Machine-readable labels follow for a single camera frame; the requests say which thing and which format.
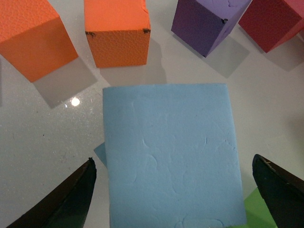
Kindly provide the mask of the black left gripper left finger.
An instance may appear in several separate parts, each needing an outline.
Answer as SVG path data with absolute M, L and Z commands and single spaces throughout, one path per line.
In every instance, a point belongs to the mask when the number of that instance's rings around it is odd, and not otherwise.
M 82 228 L 91 204 L 96 167 L 89 158 L 9 228 Z

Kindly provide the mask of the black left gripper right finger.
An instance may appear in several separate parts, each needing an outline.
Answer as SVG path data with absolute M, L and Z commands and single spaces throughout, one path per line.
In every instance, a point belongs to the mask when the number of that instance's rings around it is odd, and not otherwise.
M 279 228 L 304 226 L 304 181 L 262 155 L 252 161 L 253 177 Z

